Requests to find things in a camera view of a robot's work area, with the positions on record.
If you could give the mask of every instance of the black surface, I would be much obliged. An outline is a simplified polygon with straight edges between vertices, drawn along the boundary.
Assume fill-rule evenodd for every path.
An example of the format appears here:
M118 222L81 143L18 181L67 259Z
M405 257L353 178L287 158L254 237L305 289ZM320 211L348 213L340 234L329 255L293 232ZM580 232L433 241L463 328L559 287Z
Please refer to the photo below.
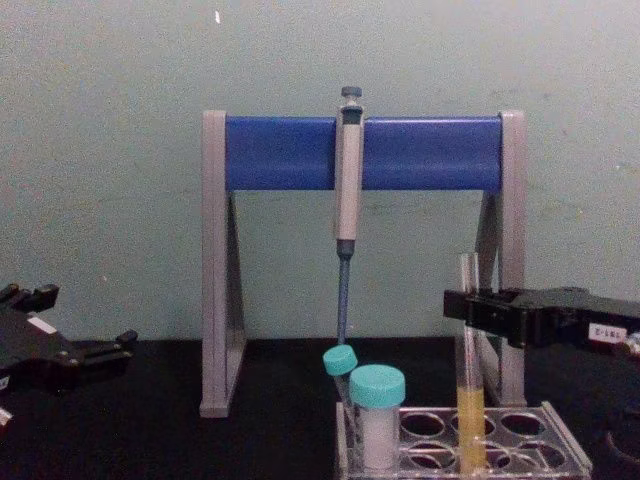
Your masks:
M451 339L350 343L361 363L404 371L407 405L454 405ZM223 420L198 416L199 342L141 342L125 377L61 398L38 391L0 398L15 415L1 440L0 478L329 479L335 397L321 355L330 345L251 342ZM640 478L596 435L606 412L640 400L637 368L551 347L532 352L527 369L530 404L553 404L594 461L594 478Z

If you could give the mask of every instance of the teal screw cap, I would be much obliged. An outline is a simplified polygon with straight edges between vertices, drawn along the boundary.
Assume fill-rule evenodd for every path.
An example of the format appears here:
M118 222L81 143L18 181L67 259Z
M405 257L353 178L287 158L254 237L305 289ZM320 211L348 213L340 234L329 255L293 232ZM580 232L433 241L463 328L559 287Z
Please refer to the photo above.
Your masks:
M358 367L351 372L349 396L361 407L395 407L404 401L404 374L388 365Z
M330 348L324 352L322 361L327 373L332 377L349 373L358 364L358 359L351 345L336 345Z

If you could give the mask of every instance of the rack hole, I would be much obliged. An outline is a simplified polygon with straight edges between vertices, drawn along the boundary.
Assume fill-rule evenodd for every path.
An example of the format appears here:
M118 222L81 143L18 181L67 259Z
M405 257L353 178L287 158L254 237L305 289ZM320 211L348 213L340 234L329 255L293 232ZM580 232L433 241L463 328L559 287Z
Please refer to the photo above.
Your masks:
M405 432L420 437L435 437L444 432L444 422L439 417L428 413L405 415L400 425Z
M505 448L492 442L484 442L484 444L487 451L487 468L496 470L511 463L511 456Z
M524 450L527 456L537 457L540 464L548 468L558 468L565 462L564 453L553 445L540 441L528 441L518 445L519 450Z
M524 413L505 415L500 420L504 428L518 435L533 437L545 431L544 424L535 416Z
M437 442L416 443L409 448L408 455L411 461L421 468L447 468L456 460L451 448Z
M414 455L410 458L413 463L421 468L431 468L433 470L440 470L442 468L442 465L440 465L435 458L427 455Z

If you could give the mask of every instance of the light green painted wall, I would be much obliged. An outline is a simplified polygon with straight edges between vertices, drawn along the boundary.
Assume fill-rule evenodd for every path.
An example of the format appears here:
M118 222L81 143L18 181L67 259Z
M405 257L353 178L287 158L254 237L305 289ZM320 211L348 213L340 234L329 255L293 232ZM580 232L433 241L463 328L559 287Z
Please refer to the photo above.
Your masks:
M219 12L220 23L215 20ZM200 119L529 117L527 282L640 297L634 2L2 2L0 281L72 338L200 336ZM364 195L354 335L441 335L476 192ZM329 192L239 196L252 337L330 336Z

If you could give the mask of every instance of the test tube rack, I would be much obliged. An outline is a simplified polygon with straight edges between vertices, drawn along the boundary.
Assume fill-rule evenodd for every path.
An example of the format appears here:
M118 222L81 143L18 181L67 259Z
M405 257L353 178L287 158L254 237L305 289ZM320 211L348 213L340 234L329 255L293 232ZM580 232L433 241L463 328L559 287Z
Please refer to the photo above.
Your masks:
M455 408L400 408L397 471L365 471L355 433L336 405L336 480L463 479ZM590 480L592 464L548 402L485 409L486 480Z

